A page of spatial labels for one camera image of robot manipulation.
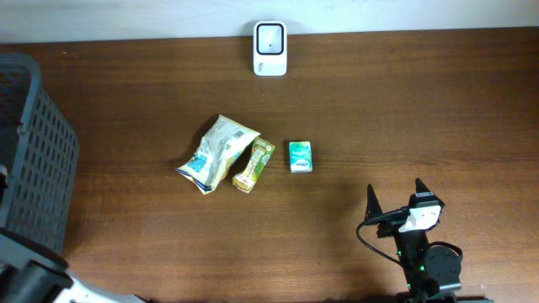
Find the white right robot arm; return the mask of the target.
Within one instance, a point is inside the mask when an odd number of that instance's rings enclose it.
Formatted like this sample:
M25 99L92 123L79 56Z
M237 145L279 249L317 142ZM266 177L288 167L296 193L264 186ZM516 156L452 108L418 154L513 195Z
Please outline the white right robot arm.
M440 223L446 204L420 178L407 205L388 212L380 206L372 185L367 186L365 219L356 227L358 240L379 256L398 265L408 290L397 294L397 302L488 302L485 297L459 297L462 288L463 251L448 242L430 242L427 232ZM378 238L395 241L395 258L369 244L360 234L365 226L376 226Z

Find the green tissue pack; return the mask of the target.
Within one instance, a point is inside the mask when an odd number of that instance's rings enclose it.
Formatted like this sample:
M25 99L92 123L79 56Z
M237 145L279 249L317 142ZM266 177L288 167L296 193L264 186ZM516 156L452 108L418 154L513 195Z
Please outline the green tissue pack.
M312 165L312 147L309 141L289 143L290 169L292 173L310 173Z

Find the green snack stick pack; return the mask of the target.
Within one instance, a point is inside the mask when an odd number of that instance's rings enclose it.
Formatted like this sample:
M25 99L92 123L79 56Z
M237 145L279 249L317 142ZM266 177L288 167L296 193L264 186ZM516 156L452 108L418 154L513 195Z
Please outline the green snack stick pack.
M247 166L232 178L232 184L242 192L249 194L259 180L260 174L275 151L275 146L260 137L253 141Z

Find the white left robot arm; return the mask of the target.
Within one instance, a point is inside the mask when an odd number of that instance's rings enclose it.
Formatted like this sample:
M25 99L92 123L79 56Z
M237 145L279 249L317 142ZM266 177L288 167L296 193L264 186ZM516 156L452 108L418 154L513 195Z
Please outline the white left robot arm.
M86 284L49 248L1 230L2 303L143 302Z

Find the white chips bag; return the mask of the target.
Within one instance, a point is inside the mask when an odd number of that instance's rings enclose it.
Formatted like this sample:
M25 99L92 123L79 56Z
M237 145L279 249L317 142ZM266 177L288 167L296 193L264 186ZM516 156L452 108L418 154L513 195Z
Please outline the white chips bag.
M202 194L213 192L227 176L230 167L260 135L238 122L219 115L202 136L195 154L176 172L195 184Z

